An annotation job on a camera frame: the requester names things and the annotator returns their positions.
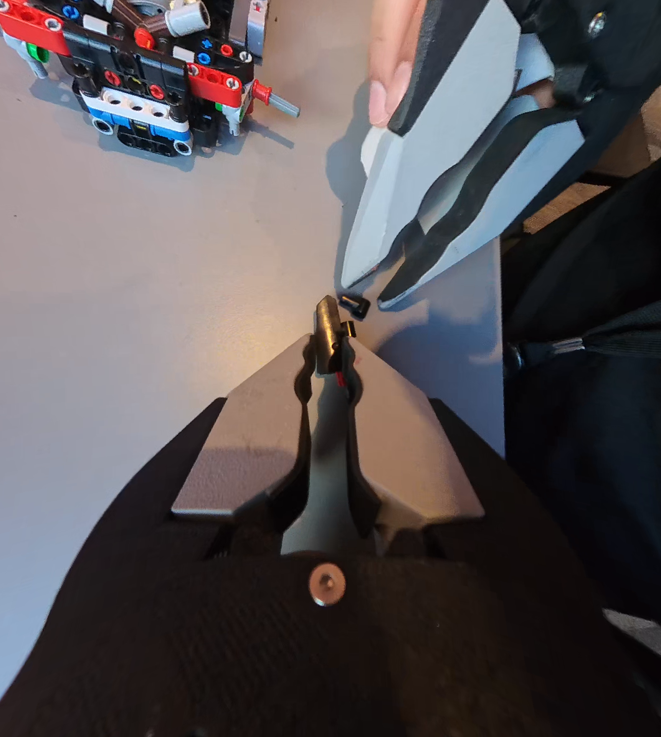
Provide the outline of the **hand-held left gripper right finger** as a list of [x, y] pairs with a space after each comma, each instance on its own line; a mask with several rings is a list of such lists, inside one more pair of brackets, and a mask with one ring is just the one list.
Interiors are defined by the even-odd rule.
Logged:
[[484, 516], [423, 392], [355, 338], [344, 341], [344, 379], [348, 500], [362, 537]]

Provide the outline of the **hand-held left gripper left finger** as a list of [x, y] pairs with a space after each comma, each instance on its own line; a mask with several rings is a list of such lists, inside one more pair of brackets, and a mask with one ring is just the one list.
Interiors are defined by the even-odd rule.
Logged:
[[314, 339], [304, 335], [228, 395], [171, 511], [281, 533], [307, 503], [307, 403]]

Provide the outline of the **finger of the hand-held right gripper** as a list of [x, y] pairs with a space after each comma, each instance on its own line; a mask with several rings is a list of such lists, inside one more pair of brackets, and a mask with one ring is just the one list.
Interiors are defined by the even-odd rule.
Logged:
[[391, 309], [455, 263], [501, 236], [583, 145], [577, 113], [517, 97], [461, 161], [424, 196], [404, 261], [378, 297]]
[[362, 145], [367, 182], [344, 254], [345, 289], [385, 260], [428, 189], [508, 101], [520, 32], [503, 1], [428, 2], [407, 92]]

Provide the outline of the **black hinged brick piece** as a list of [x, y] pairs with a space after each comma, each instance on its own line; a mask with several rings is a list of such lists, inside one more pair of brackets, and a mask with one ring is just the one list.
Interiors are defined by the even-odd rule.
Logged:
[[314, 345], [317, 376], [331, 375], [342, 370], [342, 322], [333, 296], [325, 296], [316, 306]]

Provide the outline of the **grey desk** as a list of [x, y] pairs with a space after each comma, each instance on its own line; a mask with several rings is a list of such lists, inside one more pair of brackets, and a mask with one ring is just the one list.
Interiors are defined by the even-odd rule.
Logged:
[[101, 136], [0, 37], [0, 697], [114, 496], [312, 327], [364, 188], [372, 2], [271, 2], [241, 138]]

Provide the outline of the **person's right hand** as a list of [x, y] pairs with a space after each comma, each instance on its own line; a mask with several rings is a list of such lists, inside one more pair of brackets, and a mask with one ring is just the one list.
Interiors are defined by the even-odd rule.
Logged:
[[410, 83], [426, 1], [375, 1], [369, 45], [369, 120], [385, 127]]

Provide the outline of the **toy brick car model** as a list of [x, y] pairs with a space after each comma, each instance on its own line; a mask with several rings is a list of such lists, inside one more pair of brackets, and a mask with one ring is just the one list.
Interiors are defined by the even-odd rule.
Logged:
[[41, 79], [58, 57], [96, 130], [167, 158], [232, 136], [255, 102], [300, 110], [257, 81], [269, 3], [0, 1], [7, 45]]

